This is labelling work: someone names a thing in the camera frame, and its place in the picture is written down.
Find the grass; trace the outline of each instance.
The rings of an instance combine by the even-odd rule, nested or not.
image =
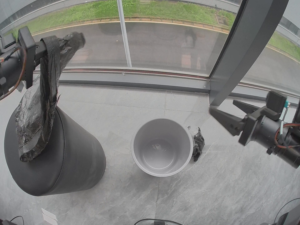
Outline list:
[[[205,7],[192,3],[155,1],[141,3],[140,0],[122,0],[125,17],[160,17],[163,19],[189,20],[194,22],[218,25],[215,13],[225,16],[228,28],[232,27],[235,14],[227,11],[218,11],[214,8]],[[34,33],[62,24],[80,20],[92,20],[96,18],[119,17],[116,0],[96,1],[75,5],[57,12],[37,17],[12,31],[17,37],[20,27],[28,26],[30,32]],[[300,47],[279,35],[277,32],[271,37],[269,44],[290,54],[300,61]]]

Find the gray trash can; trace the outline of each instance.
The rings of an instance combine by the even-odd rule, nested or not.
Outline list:
[[[70,193],[99,182],[106,166],[101,144],[59,107],[46,148],[32,161],[21,162],[15,113],[5,131],[4,153],[14,181],[23,191],[34,196]]]

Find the gray tile floor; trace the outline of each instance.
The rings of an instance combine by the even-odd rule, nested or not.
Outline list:
[[[25,224],[48,224],[42,208],[58,224],[134,224],[142,218],[193,224],[272,223],[279,209],[300,197],[300,171],[251,142],[238,144],[208,113],[208,95],[164,90],[61,85],[58,106],[102,144],[107,167],[92,189],[44,197],[24,193],[6,165],[3,140],[10,115],[22,94],[0,102],[0,219],[22,215]],[[258,106],[263,103],[251,101]],[[242,116],[225,100],[220,109]],[[289,110],[291,121],[294,108]],[[165,116],[201,128],[203,154],[180,173],[156,178],[142,172],[130,152],[131,137],[144,121]],[[296,206],[291,203],[282,212]]]

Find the black cable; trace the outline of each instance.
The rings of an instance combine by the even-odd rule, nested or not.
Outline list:
[[[165,222],[171,222],[171,223],[176,223],[178,225],[183,225],[181,223],[178,223],[178,222],[174,222],[174,221],[171,221],[171,220],[164,220],[164,219],[155,219],[155,218],[145,218],[145,219],[141,219],[139,221],[137,221],[134,225],[137,225],[139,222],[141,221],[145,221],[145,220],[153,220],[153,221],[165,221]]]
[[[279,212],[277,213],[277,215],[276,215],[276,217],[275,217],[275,219],[274,219],[274,223],[275,223],[275,221],[276,221],[276,218],[277,218],[278,214],[280,213],[281,209],[283,209],[283,208],[284,208],[284,206],[285,206],[285,205],[287,205],[288,203],[290,203],[290,202],[292,202],[292,201],[294,201],[294,200],[297,200],[297,199],[300,199],[300,197],[298,197],[298,198],[295,198],[295,199],[293,199],[293,200],[290,200],[289,202],[287,202],[286,204],[284,204],[282,208],[280,208]]]
[[[22,218],[22,220],[23,220],[23,225],[24,225],[24,218],[23,218],[22,216],[16,216],[16,217],[14,217],[12,220],[14,220],[15,218],[18,218],[18,217],[21,217],[21,218]]]

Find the road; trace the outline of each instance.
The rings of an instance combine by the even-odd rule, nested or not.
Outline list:
[[[227,34],[184,25],[126,22],[132,66],[194,72],[208,76],[221,52]],[[86,45],[68,66],[127,67],[119,23],[100,23],[64,28],[34,36],[82,32]],[[265,48],[243,82],[263,84],[299,94],[300,64]]]

